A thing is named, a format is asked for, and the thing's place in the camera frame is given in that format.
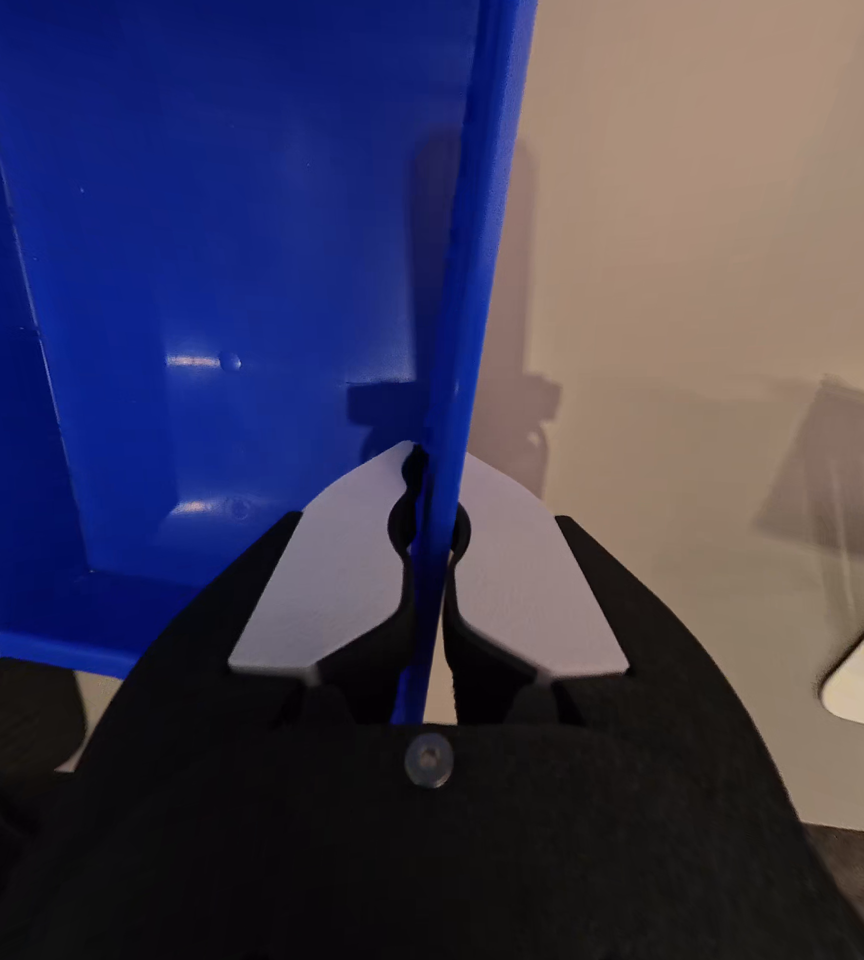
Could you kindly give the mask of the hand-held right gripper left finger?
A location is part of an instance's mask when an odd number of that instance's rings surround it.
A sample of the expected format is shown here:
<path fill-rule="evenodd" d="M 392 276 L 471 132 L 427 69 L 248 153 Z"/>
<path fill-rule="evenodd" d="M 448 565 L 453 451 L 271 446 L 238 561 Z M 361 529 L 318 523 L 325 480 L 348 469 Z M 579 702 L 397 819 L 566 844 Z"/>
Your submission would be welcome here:
<path fill-rule="evenodd" d="M 334 688 L 359 723 L 391 719 L 415 645 L 425 470 L 425 451 L 405 440 L 308 503 L 229 655 L 232 672 Z"/>

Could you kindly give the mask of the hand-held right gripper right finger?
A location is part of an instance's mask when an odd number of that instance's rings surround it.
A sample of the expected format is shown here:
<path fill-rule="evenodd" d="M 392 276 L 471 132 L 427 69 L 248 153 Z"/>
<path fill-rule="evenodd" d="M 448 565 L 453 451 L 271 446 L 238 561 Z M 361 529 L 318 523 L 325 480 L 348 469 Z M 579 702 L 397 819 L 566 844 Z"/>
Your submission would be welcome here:
<path fill-rule="evenodd" d="M 503 722 L 522 690 L 620 677 L 630 668 L 554 514 L 471 454 L 441 625 L 461 724 Z"/>

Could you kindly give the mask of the blue plastic bin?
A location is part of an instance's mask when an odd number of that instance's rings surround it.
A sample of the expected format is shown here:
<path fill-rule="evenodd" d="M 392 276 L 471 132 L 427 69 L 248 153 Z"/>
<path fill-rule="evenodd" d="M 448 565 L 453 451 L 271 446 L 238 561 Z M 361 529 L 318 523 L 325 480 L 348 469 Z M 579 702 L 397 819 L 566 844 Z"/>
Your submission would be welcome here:
<path fill-rule="evenodd" d="M 0 1 L 0 657 L 126 677 L 413 441 L 421 720 L 536 7 Z"/>

